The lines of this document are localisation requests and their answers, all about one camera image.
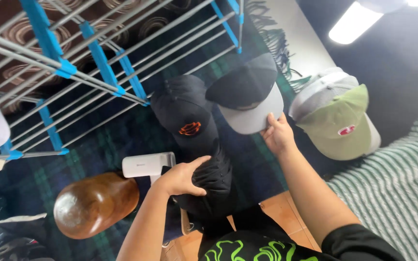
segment black t-shirt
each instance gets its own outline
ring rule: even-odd
[[[390,244],[361,225],[337,228],[322,253],[296,245],[287,235],[236,231],[222,237],[199,261],[404,261]]]

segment hand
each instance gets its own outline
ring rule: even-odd
[[[293,130],[288,124],[287,117],[283,112],[278,120],[274,118],[273,113],[269,113],[267,120],[269,121],[270,127],[261,131],[261,135],[272,153],[279,157],[288,149],[296,148]]]
[[[180,163],[162,175],[153,186],[157,186],[171,195],[192,194],[195,196],[205,196],[206,190],[193,185],[191,177],[193,172],[201,164],[205,163],[211,156],[204,156],[195,159],[190,163]]]

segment orange floor tile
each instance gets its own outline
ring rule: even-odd
[[[316,251],[321,250],[301,219],[301,216],[299,216],[289,191],[263,201],[261,207],[262,210],[273,218],[273,220],[275,220],[298,245]],[[232,224],[232,227],[234,227],[231,216],[229,216],[228,219],[230,224]],[[177,239],[182,246],[185,261],[198,260],[197,255],[201,238],[202,234],[200,232],[193,231],[190,234]]]

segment green striped towel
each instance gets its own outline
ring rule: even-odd
[[[362,224],[418,261],[418,120],[408,136],[328,182]]]

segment forearm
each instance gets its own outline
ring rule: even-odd
[[[279,162],[294,204],[319,245],[334,229],[360,223],[295,146]]]
[[[120,248],[118,261],[158,261],[169,195],[152,186]]]

